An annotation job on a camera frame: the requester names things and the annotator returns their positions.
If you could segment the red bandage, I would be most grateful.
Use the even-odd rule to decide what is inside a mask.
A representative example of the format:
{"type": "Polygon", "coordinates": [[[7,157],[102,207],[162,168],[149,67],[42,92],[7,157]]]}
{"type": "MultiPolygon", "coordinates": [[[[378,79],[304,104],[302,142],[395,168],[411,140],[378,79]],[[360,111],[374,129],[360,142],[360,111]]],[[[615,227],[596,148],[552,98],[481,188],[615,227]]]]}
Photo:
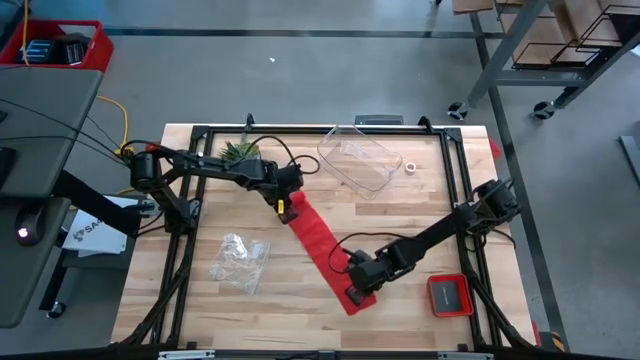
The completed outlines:
{"type": "Polygon", "coordinates": [[[302,191],[294,192],[291,195],[291,200],[292,207],[298,210],[299,215],[295,220],[289,222],[288,226],[302,244],[302,247],[338,299],[346,314],[352,316],[359,311],[375,305],[377,299],[374,295],[365,295],[367,299],[361,306],[356,306],[350,301],[345,294],[347,288],[353,287],[349,276],[347,274],[337,273],[331,269],[331,266],[335,269],[337,269],[339,265],[345,266],[348,257],[344,253],[338,254],[338,251],[341,250],[338,240],[320,214],[307,200],[305,193],[302,191]]]}

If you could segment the blue striped battery pack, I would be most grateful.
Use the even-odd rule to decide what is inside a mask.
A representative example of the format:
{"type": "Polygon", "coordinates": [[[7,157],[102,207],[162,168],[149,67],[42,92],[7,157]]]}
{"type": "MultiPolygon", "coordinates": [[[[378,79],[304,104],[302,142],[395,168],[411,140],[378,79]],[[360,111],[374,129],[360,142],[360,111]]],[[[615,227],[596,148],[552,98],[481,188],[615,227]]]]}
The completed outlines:
{"type": "Polygon", "coordinates": [[[21,64],[46,64],[53,59],[54,42],[48,39],[29,40],[22,45],[16,55],[16,62],[21,64]]]}

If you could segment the grey metal cart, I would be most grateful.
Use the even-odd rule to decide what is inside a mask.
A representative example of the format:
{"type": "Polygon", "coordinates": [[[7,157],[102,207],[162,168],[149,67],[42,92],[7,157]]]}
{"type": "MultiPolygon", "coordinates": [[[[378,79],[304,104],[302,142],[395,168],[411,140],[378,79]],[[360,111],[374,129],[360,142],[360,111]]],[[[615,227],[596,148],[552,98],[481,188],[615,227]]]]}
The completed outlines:
{"type": "Polygon", "coordinates": [[[565,108],[622,55],[640,44],[640,0],[482,0],[466,5],[480,51],[488,38],[478,12],[494,9],[502,38],[482,60],[482,73],[462,101],[469,112],[499,86],[561,87],[552,102],[565,108]]]}

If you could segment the grey desk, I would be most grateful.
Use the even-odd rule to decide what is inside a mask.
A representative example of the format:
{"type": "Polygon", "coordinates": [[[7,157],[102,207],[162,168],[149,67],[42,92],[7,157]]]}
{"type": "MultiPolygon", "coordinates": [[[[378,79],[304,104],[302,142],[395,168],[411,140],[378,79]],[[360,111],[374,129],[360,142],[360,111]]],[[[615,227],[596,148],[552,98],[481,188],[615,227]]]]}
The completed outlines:
{"type": "Polygon", "coordinates": [[[0,186],[0,329],[23,320],[70,201],[52,195],[103,73],[16,67],[0,70],[0,147],[17,152],[0,186]],[[36,205],[44,233],[33,246],[18,242],[17,216],[36,205]]]}

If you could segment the black aluminium rig frame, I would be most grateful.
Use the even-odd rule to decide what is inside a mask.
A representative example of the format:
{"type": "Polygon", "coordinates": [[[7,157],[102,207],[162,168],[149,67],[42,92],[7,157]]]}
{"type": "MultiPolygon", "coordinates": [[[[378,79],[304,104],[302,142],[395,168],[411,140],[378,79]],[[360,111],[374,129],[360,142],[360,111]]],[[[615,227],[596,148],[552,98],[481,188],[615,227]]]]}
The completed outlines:
{"type": "MultiPolygon", "coordinates": [[[[385,129],[376,139],[413,162],[414,174],[397,171],[378,195],[367,200],[316,167],[317,144],[328,126],[258,125],[252,130],[216,126],[206,142],[220,150],[226,141],[256,141],[268,159],[285,164],[291,155],[306,172],[304,192],[335,236],[351,249],[373,252],[394,234],[413,235],[446,216],[472,188],[493,179],[496,169],[486,130],[467,126],[461,139],[430,136],[418,126],[400,133],[385,129]]],[[[474,333],[491,341],[494,329],[481,304],[470,317],[436,317],[427,281],[454,274],[462,256],[489,278],[495,301],[520,335],[533,341],[532,321],[507,228],[487,238],[482,255],[455,239],[430,250],[416,269],[388,283],[377,302],[348,316],[311,258],[263,199],[227,181],[202,188],[200,228],[180,326],[181,343],[242,350],[452,350],[470,345],[474,333]],[[254,295],[215,281],[210,268],[229,233],[270,242],[269,260],[254,295]]]]}

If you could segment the black battery box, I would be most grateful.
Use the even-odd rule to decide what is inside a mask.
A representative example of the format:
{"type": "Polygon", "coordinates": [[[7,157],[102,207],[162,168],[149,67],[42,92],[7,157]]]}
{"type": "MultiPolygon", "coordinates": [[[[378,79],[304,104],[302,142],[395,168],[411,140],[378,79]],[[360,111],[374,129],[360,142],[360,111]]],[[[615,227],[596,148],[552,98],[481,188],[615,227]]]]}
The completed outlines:
{"type": "Polygon", "coordinates": [[[53,40],[52,57],[56,64],[78,65],[88,51],[91,39],[81,33],[58,36],[53,40]]]}

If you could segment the crumpled clear plastic bag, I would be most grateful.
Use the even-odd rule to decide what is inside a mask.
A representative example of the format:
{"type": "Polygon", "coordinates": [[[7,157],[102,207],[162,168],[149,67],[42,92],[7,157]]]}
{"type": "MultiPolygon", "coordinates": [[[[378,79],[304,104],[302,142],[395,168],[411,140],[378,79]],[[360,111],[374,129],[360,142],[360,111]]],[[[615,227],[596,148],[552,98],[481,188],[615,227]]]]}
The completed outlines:
{"type": "Polygon", "coordinates": [[[210,268],[210,276],[254,295],[269,260],[270,249],[270,242],[226,234],[210,268]]]}

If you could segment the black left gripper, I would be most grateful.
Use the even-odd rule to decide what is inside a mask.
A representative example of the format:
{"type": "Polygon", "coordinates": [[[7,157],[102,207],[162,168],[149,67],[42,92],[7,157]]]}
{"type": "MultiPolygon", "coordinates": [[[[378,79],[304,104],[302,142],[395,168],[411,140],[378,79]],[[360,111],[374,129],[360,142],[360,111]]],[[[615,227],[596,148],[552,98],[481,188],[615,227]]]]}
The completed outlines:
{"type": "Polygon", "coordinates": [[[289,222],[295,220],[299,212],[295,207],[292,206],[291,194],[293,190],[287,187],[276,187],[271,190],[270,194],[270,204],[274,208],[275,212],[283,212],[278,215],[279,220],[283,224],[288,224],[289,222]]]}

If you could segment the black computer mouse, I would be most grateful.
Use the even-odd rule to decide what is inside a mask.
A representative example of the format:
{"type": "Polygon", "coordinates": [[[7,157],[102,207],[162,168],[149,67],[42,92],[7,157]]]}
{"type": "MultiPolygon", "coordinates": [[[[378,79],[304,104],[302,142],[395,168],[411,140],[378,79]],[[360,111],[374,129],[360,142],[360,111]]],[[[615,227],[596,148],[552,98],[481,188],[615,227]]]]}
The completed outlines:
{"type": "Polygon", "coordinates": [[[38,244],[44,237],[46,210],[43,205],[32,205],[21,209],[15,220],[16,239],[21,246],[38,244]]]}

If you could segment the red plastic bin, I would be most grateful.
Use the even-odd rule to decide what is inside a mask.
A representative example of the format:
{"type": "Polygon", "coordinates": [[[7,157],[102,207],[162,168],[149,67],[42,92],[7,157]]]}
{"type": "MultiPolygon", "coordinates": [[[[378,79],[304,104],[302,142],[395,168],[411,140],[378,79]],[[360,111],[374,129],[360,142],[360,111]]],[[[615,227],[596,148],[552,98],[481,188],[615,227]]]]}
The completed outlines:
{"type": "Polygon", "coordinates": [[[99,21],[32,19],[27,21],[27,27],[24,27],[23,21],[20,21],[17,28],[8,36],[6,44],[0,50],[0,65],[75,68],[105,72],[113,51],[113,43],[106,35],[103,25],[99,21]],[[58,36],[70,33],[81,33],[91,39],[88,51],[80,64],[75,66],[56,64],[53,59],[46,64],[21,64],[16,62],[18,50],[29,40],[48,39],[53,41],[58,36]]]}

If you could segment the white printed paper sheet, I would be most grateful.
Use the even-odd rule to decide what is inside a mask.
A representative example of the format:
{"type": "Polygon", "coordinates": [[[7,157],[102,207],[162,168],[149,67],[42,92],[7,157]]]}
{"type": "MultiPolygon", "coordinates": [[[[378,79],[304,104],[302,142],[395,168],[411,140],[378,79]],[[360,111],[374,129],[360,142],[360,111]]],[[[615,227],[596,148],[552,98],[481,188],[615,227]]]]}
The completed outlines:
{"type": "Polygon", "coordinates": [[[77,251],[79,257],[118,255],[125,251],[127,236],[102,220],[78,210],[62,244],[65,250],[77,251]]]}

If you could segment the black card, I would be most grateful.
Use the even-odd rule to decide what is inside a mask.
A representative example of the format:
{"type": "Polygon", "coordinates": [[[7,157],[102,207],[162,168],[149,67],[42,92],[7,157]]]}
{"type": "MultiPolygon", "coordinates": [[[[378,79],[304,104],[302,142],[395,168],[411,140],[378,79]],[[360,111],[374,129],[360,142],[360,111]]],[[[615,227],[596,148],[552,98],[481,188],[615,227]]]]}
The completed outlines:
{"type": "Polygon", "coordinates": [[[454,281],[433,282],[431,290],[437,313],[459,312],[463,309],[458,286],[454,281]]]}

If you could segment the grey metal bar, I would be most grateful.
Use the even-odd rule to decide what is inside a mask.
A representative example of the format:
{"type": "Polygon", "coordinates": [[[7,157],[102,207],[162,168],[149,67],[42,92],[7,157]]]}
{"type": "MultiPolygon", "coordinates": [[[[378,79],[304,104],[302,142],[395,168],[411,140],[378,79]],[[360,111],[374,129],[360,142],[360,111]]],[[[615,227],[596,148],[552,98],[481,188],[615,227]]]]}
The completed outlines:
{"type": "Polygon", "coordinates": [[[640,186],[640,146],[636,143],[635,138],[629,135],[620,136],[618,142],[622,147],[633,176],[640,186]]]}

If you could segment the yellow black striped block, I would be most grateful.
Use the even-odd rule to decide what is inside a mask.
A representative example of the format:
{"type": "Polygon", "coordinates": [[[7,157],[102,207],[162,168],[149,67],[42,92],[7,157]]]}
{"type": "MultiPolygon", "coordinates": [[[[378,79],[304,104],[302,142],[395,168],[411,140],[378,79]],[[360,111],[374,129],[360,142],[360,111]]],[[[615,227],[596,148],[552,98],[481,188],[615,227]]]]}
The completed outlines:
{"type": "Polygon", "coordinates": [[[541,331],[538,335],[539,346],[546,351],[564,353],[566,346],[557,332],[541,331]]]}

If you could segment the black device at table edge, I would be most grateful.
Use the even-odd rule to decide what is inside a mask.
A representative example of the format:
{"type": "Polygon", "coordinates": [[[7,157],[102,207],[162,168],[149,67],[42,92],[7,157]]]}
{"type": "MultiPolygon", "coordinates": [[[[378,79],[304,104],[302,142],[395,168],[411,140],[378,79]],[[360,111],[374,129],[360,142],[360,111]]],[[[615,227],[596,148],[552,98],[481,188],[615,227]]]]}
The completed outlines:
{"type": "Polygon", "coordinates": [[[354,118],[355,125],[403,125],[404,118],[402,115],[356,115],[354,118]]]}

